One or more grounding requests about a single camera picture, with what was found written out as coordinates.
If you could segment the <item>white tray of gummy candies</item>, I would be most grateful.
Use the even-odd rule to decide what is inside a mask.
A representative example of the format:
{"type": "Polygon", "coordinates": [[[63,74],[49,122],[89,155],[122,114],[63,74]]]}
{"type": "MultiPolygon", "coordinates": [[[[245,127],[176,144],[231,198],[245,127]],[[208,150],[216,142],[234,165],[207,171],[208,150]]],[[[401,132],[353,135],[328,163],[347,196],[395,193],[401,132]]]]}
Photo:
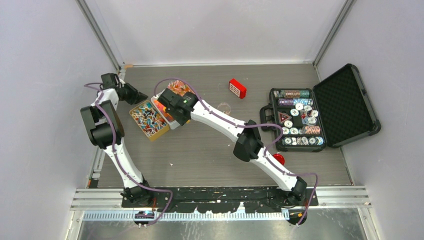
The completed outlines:
{"type": "Polygon", "coordinates": [[[151,102],[153,103],[153,106],[159,112],[161,117],[166,121],[171,130],[175,130],[176,128],[180,127],[181,125],[170,114],[166,112],[166,107],[158,101],[158,97],[158,95],[154,95],[151,98],[151,102]]]}

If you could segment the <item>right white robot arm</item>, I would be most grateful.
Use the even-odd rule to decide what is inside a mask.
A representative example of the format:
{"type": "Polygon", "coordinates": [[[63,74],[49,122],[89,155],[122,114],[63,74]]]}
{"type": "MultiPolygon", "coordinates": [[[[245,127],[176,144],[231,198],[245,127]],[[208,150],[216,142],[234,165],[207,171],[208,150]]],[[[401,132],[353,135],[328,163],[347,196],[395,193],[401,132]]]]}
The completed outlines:
{"type": "Polygon", "coordinates": [[[233,155],[247,163],[252,163],[285,191],[285,198],[291,205],[299,205],[306,198],[307,183],[298,174],[286,169],[264,145],[259,133],[260,125],[253,120],[247,122],[235,119],[212,107],[195,93],[184,95],[166,88],[157,100],[165,107],[165,112],[183,126],[189,120],[203,123],[228,137],[234,142],[233,155]]]}

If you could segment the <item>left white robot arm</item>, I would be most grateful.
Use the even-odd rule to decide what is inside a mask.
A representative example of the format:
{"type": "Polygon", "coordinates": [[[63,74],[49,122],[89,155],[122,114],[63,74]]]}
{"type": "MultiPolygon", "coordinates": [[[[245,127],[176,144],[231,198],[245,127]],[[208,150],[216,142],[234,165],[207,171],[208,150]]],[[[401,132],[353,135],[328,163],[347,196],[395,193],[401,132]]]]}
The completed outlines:
{"type": "Polygon", "coordinates": [[[143,174],[135,166],[124,142],[124,127],[116,112],[120,101],[130,105],[147,99],[129,83],[121,80],[116,73],[101,75],[101,82],[85,84],[96,91],[92,104],[80,109],[80,114],[90,142],[109,156],[122,182],[120,193],[131,204],[148,207],[154,199],[153,192],[143,174]]]}

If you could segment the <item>yellow tray of wrapped candies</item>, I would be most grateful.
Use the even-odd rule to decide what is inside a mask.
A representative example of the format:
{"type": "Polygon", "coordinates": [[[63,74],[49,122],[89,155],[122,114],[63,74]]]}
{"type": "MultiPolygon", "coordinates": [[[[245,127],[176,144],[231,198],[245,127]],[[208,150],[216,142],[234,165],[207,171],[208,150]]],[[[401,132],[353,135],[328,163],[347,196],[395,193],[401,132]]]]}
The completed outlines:
{"type": "Polygon", "coordinates": [[[151,142],[157,140],[170,130],[167,121],[149,100],[142,101],[132,108],[129,114],[151,142]]]}

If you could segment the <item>pink tray of lollipops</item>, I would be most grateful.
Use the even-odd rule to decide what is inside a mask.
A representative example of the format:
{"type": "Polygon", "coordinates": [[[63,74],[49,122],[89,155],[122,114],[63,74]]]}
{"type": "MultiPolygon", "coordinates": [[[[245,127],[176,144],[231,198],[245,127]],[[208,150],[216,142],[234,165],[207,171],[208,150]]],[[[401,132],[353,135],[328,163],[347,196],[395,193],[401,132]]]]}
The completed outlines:
{"type": "Polygon", "coordinates": [[[173,93],[184,96],[186,93],[194,93],[193,90],[184,82],[180,80],[171,81],[167,88],[171,90],[173,93]]]}

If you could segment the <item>clear plastic jar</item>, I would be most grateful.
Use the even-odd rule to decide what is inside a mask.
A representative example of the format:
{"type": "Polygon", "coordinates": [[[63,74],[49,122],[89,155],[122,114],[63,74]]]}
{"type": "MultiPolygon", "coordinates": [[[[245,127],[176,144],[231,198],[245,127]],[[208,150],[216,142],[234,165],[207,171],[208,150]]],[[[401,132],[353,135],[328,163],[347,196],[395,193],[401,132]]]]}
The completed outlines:
{"type": "Polygon", "coordinates": [[[222,113],[226,114],[226,115],[230,115],[231,110],[232,110],[231,106],[230,106],[228,103],[226,103],[226,102],[221,102],[221,103],[217,106],[217,108],[216,108],[216,109],[217,109],[218,111],[220,111],[220,112],[222,112],[222,113]]]}

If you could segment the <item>red toy brick block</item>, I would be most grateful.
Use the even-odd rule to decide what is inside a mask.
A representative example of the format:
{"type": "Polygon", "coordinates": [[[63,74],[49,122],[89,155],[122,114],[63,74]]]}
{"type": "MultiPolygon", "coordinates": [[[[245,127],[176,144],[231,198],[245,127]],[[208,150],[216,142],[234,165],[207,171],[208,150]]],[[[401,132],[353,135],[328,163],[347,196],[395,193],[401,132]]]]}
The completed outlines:
{"type": "Polygon", "coordinates": [[[228,89],[240,99],[244,99],[246,97],[247,88],[235,78],[229,81],[228,89]]]}

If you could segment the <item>red jar lid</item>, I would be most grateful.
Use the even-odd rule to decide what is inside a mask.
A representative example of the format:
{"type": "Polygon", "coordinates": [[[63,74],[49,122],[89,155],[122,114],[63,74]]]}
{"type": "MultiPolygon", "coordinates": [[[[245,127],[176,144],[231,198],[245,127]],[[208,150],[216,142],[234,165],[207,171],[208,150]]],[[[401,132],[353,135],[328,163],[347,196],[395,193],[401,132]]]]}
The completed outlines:
{"type": "Polygon", "coordinates": [[[281,165],[285,164],[285,158],[279,154],[279,153],[275,153],[272,155],[281,165]]]}

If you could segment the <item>black poker chip case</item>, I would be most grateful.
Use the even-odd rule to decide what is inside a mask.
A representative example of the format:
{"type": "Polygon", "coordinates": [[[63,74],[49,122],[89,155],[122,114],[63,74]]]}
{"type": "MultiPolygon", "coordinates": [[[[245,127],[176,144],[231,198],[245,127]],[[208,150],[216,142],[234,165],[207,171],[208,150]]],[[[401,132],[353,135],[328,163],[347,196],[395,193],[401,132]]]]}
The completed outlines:
{"type": "Polygon", "coordinates": [[[320,152],[373,136],[382,125],[358,68],[346,64],[312,88],[272,88],[262,130],[283,152],[320,152]]]}

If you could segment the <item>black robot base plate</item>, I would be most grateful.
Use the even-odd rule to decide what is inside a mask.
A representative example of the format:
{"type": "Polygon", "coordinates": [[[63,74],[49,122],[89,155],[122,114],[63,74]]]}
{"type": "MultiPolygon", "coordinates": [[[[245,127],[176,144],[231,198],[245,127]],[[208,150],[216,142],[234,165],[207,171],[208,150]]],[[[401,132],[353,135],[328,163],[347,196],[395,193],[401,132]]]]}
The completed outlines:
{"type": "Polygon", "coordinates": [[[277,213],[282,209],[319,204],[318,197],[307,188],[301,201],[294,203],[289,192],[276,186],[227,186],[227,187],[159,187],[156,191],[140,190],[138,196],[121,190],[123,208],[148,208],[166,213],[212,212],[277,213]]]}

